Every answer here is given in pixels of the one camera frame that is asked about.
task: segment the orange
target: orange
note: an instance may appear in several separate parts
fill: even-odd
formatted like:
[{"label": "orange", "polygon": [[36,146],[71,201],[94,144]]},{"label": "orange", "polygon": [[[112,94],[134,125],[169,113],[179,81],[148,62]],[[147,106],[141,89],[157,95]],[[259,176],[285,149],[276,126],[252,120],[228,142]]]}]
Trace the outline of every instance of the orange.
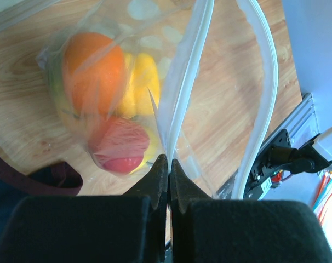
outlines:
[{"label": "orange", "polygon": [[78,33],[65,48],[62,76],[66,95],[76,111],[106,114],[123,96],[123,51],[102,34]]}]

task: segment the white plastic part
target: white plastic part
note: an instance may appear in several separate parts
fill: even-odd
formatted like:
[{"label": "white plastic part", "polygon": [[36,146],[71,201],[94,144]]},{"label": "white plastic part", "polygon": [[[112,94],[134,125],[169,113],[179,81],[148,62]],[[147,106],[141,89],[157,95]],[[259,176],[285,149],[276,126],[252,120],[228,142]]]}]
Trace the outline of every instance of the white plastic part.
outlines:
[{"label": "white plastic part", "polygon": [[332,127],[315,138],[312,147],[326,160],[332,161]]},{"label": "white plastic part", "polygon": [[154,105],[161,143],[168,160],[169,173],[204,49],[214,4],[214,0],[195,2],[191,20],[165,78],[159,109],[157,110]]},{"label": "white plastic part", "polygon": [[232,191],[232,199],[243,199],[248,175],[272,118],[278,89],[278,60],[270,27],[258,2],[256,0],[237,0],[237,3],[254,30],[256,40],[260,45],[265,73],[259,111]]}]

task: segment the red wire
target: red wire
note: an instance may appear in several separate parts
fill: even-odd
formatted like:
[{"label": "red wire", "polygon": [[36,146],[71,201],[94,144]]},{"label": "red wire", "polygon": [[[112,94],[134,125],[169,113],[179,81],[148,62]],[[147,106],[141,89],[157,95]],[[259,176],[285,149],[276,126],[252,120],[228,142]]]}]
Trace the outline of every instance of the red wire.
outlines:
[{"label": "red wire", "polygon": [[332,193],[331,193],[331,195],[328,197],[327,201],[325,201],[325,204],[324,204],[324,206],[323,206],[323,208],[322,208],[322,211],[321,211],[320,214],[319,214],[318,220],[319,220],[319,222],[320,222],[321,225],[322,225],[323,222],[324,222],[325,214],[327,213],[327,210],[328,210],[328,206],[329,206],[329,202],[330,202],[331,197],[332,197]]}]

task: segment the wood grain surface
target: wood grain surface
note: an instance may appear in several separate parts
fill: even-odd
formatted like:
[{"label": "wood grain surface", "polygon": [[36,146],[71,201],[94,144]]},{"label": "wood grain surface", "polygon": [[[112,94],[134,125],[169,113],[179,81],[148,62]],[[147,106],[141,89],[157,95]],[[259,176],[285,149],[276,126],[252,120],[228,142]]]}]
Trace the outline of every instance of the wood grain surface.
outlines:
[{"label": "wood grain surface", "polygon": [[17,22],[28,18],[30,15],[58,2],[59,0],[22,0],[11,5],[9,1],[1,4],[4,8],[0,11],[0,31],[15,25]]},{"label": "wood grain surface", "polygon": [[[301,101],[281,0],[260,0],[279,60],[272,132]],[[0,32],[0,156],[28,174],[60,160],[84,180],[81,195],[125,192],[139,176],[99,169],[56,115],[35,57],[49,35],[73,25],[96,0],[63,0]],[[183,130],[208,180],[220,187],[238,168],[260,103],[263,69],[250,25],[233,0],[217,0]],[[196,182],[206,188],[204,180]]]}]

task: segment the red tomato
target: red tomato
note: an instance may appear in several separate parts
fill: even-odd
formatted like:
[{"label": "red tomato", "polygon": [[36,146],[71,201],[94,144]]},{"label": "red tomato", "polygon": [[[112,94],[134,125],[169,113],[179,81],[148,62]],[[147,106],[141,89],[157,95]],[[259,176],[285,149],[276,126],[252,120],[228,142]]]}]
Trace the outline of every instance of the red tomato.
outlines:
[{"label": "red tomato", "polygon": [[142,162],[149,136],[139,124],[110,117],[99,123],[88,146],[99,164],[115,174],[129,174]]}]

